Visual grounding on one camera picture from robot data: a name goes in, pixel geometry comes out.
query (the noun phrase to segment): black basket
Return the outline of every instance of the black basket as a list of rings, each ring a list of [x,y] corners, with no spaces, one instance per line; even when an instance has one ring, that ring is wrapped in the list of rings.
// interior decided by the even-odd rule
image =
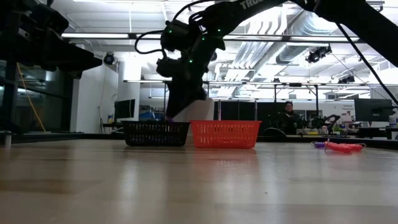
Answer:
[[[129,146],[183,146],[190,123],[123,121],[124,138]]]

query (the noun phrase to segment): orange basket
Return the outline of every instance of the orange basket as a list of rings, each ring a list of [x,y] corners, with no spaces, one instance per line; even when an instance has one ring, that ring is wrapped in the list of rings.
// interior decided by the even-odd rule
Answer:
[[[261,121],[191,121],[197,148],[252,149]]]

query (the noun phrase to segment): monitor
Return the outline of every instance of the monitor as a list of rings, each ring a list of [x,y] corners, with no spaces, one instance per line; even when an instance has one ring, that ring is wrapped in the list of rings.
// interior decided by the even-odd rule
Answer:
[[[117,101],[114,104],[114,120],[120,122],[121,120],[131,120],[134,117],[134,108],[136,100]]]
[[[392,101],[382,99],[354,99],[356,121],[389,122],[393,115]]]

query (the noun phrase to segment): person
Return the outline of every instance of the person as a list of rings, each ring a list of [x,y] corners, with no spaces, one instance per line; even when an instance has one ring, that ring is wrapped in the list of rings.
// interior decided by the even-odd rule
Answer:
[[[293,112],[293,103],[286,101],[285,111],[281,112],[279,122],[280,130],[285,134],[296,134],[297,121],[300,116]]]

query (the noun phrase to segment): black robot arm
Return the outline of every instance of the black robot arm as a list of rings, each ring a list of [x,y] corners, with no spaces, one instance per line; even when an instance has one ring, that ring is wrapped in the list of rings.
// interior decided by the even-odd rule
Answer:
[[[324,118],[324,119],[323,119],[323,122],[328,121],[330,118],[334,118],[334,120],[332,121],[332,123],[331,123],[330,125],[328,125],[328,131],[329,131],[329,134],[333,134],[333,127],[334,127],[334,125],[336,124],[336,122],[341,118],[341,116],[332,114],[332,115],[330,115],[329,117]]]
[[[224,50],[223,37],[241,22],[286,0],[238,0],[220,2],[191,15],[185,24],[174,19],[167,22],[161,37],[162,50],[179,50],[181,58],[163,58],[157,71],[172,77],[169,83],[167,116],[174,117],[195,100],[204,100],[202,76],[216,49]],[[302,8],[330,22],[344,24],[398,66],[396,52],[398,27],[373,9],[365,0],[292,0]]]

